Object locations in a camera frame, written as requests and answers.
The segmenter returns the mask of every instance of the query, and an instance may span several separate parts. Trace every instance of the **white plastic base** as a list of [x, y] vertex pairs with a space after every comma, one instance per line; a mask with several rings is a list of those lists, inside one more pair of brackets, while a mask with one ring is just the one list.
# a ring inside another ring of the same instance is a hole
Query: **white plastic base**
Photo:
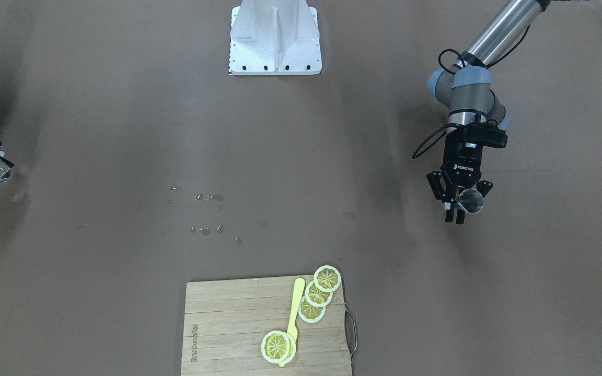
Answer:
[[232, 9], [230, 74], [298, 76], [321, 71], [317, 10], [306, 0], [243, 0]]

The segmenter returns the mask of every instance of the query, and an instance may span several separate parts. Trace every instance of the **blue joint cap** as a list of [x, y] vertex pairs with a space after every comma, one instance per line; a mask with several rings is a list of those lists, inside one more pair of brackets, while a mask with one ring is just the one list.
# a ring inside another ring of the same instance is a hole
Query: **blue joint cap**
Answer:
[[438, 98], [435, 97], [435, 86], [437, 86], [438, 79], [440, 79], [440, 75], [443, 74], [444, 71], [444, 69], [440, 68], [437, 71], [433, 72], [429, 77], [429, 81], [427, 83], [427, 89], [429, 90], [430, 95], [432, 95], [435, 100], [438, 100]]
[[452, 88], [473, 84], [491, 84], [492, 74], [485, 67], [467, 66], [459, 69], [454, 75], [454, 83]]
[[510, 115], [508, 114], [508, 112], [506, 112], [506, 116], [503, 117], [503, 121], [501, 122], [501, 124], [499, 124], [499, 129], [504, 131], [506, 130], [506, 128], [508, 128], [510, 124]]

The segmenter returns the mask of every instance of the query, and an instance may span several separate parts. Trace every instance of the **lime slice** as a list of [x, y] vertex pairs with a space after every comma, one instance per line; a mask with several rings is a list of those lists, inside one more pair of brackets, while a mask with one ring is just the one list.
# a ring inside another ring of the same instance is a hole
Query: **lime slice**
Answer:
[[308, 324], [317, 323], [322, 320], [322, 317], [325, 316], [327, 312], [327, 307], [318, 308], [314, 305], [310, 305], [306, 298], [301, 300], [301, 305], [299, 306], [299, 317], [301, 320], [305, 321]]
[[312, 277], [320, 291], [334, 292], [341, 285], [341, 273], [333, 266], [320, 266]]
[[290, 340], [290, 354], [287, 355], [287, 357], [285, 359], [283, 359], [282, 361], [278, 362], [278, 365], [280, 365], [280, 367], [284, 367], [285, 364], [289, 363], [292, 361], [292, 359], [294, 359], [294, 356], [296, 356], [296, 341], [294, 340], [294, 338], [292, 338], [292, 336], [289, 335], [289, 333], [284, 333], [285, 336], [287, 336], [287, 339]]
[[292, 345], [287, 333], [281, 331], [270, 331], [261, 340], [261, 356], [267, 362], [279, 364], [289, 356]]
[[313, 307], [326, 307], [333, 296], [334, 293], [320, 290], [315, 286], [315, 283], [308, 283], [308, 286], [306, 286], [305, 298]]

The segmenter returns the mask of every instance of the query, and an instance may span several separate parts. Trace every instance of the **cutting board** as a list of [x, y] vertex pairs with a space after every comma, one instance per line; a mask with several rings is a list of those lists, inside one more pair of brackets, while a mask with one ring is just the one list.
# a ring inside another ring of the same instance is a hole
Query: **cutting board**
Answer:
[[[298, 277], [188, 283], [181, 374], [352, 376], [342, 287], [318, 323], [296, 319], [298, 350], [284, 368], [261, 356], [266, 333], [287, 329]], [[312, 281], [312, 276], [300, 277]]]

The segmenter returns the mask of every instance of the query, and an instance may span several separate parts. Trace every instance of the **water spill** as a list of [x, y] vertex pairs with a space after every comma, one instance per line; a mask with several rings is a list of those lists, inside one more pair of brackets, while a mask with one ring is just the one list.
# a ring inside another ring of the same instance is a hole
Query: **water spill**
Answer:
[[350, 219], [352, 219], [353, 221], [356, 221], [356, 212], [354, 211], [344, 211], [341, 214], [343, 214], [344, 216], [349, 217]]

